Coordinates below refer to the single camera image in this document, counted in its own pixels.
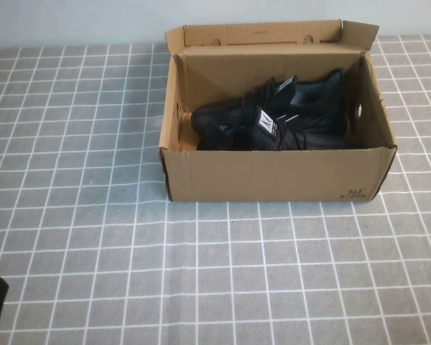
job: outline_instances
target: black sneaker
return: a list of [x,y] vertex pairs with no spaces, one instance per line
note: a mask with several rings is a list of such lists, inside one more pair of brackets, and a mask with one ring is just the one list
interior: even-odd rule
[[347,150],[360,148],[341,136],[291,129],[283,122],[256,107],[256,118],[248,129],[251,150]]
[[272,77],[245,93],[243,97],[206,104],[196,109],[193,115],[203,116],[248,106],[261,106],[270,114],[282,114],[289,108],[295,96],[296,80],[297,77],[293,76],[285,82],[278,83]]
[[199,150],[249,150],[251,137],[246,127],[252,123],[256,106],[270,114],[289,108],[295,95],[297,77],[277,83],[270,78],[243,97],[206,104],[192,113],[193,129],[200,136]]
[[343,69],[313,82],[297,82],[289,108],[275,116],[290,129],[343,135],[348,126],[343,85]]

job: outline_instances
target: box hole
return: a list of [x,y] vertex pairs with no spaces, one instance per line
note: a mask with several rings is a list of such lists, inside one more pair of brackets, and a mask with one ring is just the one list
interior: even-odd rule
[[306,35],[304,38],[303,38],[303,43],[305,44],[305,43],[313,43],[313,37],[312,36],[310,36],[310,35]]

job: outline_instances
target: white wall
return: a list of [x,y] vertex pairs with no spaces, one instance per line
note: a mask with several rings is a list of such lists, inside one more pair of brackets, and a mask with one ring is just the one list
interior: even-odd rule
[[431,0],[0,0],[0,46],[163,40],[183,24],[348,19],[431,33]]

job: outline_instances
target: cardboard box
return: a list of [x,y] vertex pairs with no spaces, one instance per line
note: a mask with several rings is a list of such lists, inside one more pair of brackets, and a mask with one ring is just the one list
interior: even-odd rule
[[[159,154],[173,201],[367,201],[397,151],[371,58],[378,27],[341,20],[185,26],[172,55]],[[274,76],[299,81],[344,67],[350,136],[367,149],[197,151],[191,112]]]

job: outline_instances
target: gray checkered surface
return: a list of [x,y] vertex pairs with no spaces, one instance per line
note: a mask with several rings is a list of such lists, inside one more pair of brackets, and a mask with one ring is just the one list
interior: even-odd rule
[[431,35],[371,50],[368,203],[172,203],[165,44],[0,49],[5,344],[431,344]]

